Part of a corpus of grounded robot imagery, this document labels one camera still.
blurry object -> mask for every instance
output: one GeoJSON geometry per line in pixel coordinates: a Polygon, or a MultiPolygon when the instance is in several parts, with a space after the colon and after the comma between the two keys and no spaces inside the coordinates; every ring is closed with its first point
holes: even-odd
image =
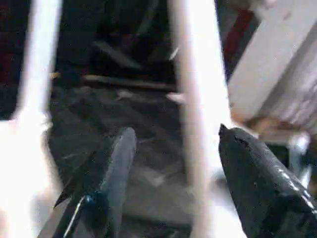
{"type": "Polygon", "coordinates": [[[131,128],[104,138],[73,173],[38,237],[117,238],[135,150],[131,128]]]}
{"type": "Polygon", "coordinates": [[[309,150],[312,147],[309,134],[291,130],[266,131],[261,134],[260,139],[267,145],[280,145],[288,148],[288,168],[307,188],[312,174],[311,163],[314,163],[314,161],[304,161],[303,158],[306,154],[310,154],[309,150]]]}
{"type": "Polygon", "coordinates": [[[61,183],[47,145],[48,103],[61,0],[33,0],[15,111],[0,121],[0,198],[8,238],[34,238],[48,219],[61,183]]]}
{"type": "Polygon", "coordinates": [[[266,145],[238,128],[222,126],[219,134],[221,162],[246,236],[316,237],[316,202],[266,145]]]}
{"type": "Polygon", "coordinates": [[[170,19],[178,52],[178,80],[184,92],[185,146],[194,195],[191,237],[244,238],[228,191],[221,186],[220,123],[232,126],[214,1],[171,0],[170,19]],[[212,80],[212,87],[206,82],[212,80]]]}
{"type": "Polygon", "coordinates": [[[228,84],[230,103],[246,120],[258,116],[284,72],[292,71],[291,60],[313,35],[316,10],[314,0],[278,0],[260,18],[228,84]]]}
{"type": "Polygon", "coordinates": [[[317,135],[317,25],[292,59],[258,114],[317,135]]]}

